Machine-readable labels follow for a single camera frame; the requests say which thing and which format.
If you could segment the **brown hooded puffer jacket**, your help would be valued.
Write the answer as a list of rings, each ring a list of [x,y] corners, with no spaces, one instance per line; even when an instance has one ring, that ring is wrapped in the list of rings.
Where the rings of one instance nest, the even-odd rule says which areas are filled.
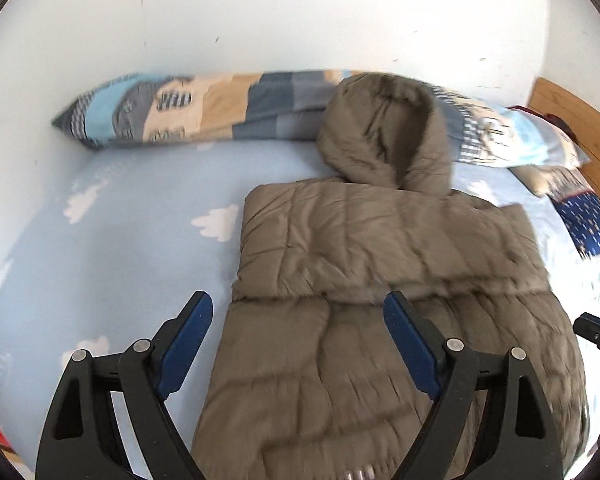
[[[588,440],[577,338],[521,206],[451,186],[442,107],[419,81],[338,84],[317,137],[332,178],[245,201],[240,259],[192,445],[209,479],[388,479],[430,409],[382,318],[397,290],[440,332],[523,348],[570,467]]]

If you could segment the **navy star pillow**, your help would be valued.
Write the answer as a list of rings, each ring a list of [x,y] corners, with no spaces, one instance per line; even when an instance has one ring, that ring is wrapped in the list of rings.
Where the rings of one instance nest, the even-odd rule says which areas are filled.
[[[553,200],[582,259],[600,257],[600,198],[592,191]]]

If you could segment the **beige printed pillow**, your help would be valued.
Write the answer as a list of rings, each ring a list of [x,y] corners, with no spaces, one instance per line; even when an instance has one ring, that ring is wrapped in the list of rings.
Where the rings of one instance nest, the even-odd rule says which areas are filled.
[[[593,191],[577,169],[519,166],[510,168],[510,171],[532,194],[548,196],[554,202]]]

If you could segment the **light blue cloud bedsheet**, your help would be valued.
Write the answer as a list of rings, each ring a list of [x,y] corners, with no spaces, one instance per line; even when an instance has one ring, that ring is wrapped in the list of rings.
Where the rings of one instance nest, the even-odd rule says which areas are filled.
[[[332,178],[314,142],[219,141],[207,151],[178,145],[108,150],[65,204],[27,229],[0,289],[0,426],[22,457],[38,458],[45,419],[62,373],[79,349],[120,353],[152,338],[195,292],[212,299],[212,322],[180,390],[164,402],[193,458],[216,354],[232,301],[247,196],[261,185]],[[521,206],[534,232],[550,289],[573,322],[600,318],[600,257],[582,259],[553,206],[541,226],[524,203],[528,190],[507,169],[472,176],[457,188],[497,206]],[[600,440],[600,352],[574,334],[588,401],[588,440]],[[132,471],[143,465],[121,393],[114,414]],[[472,400],[460,444],[443,479],[464,478],[486,404]],[[562,465],[569,474],[572,466]]]

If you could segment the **wooden headboard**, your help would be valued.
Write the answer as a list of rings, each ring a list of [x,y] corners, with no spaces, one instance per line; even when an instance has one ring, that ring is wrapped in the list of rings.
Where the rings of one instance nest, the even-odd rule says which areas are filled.
[[[600,112],[545,78],[535,79],[528,107],[542,115],[562,118],[591,161],[581,172],[600,196]]]

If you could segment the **dark red cloth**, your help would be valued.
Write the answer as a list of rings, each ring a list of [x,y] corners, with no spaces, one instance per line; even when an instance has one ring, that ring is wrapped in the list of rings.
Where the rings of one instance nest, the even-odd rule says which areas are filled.
[[[554,125],[555,127],[559,128],[560,130],[562,130],[570,138],[573,138],[573,139],[576,138],[576,135],[574,134],[573,130],[569,127],[569,125],[562,118],[560,118],[559,116],[557,116],[555,114],[541,114],[540,112],[537,112],[536,110],[532,110],[529,107],[525,107],[525,106],[521,106],[521,105],[510,106],[509,109],[510,110],[519,110],[520,112],[525,112],[525,113],[534,115],[536,117],[542,118],[542,119],[546,120],[547,122],[549,122],[550,124]]]

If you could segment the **patchwork rolled quilt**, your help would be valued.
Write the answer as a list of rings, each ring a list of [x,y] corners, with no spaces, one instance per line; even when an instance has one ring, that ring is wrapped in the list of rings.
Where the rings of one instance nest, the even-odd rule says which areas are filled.
[[[373,96],[429,104],[441,113],[453,160],[462,164],[577,169],[588,155],[562,128],[434,84],[358,70],[206,76],[131,74],[77,96],[55,128],[88,148],[211,139],[313,140],[337,88],[355,79]]]

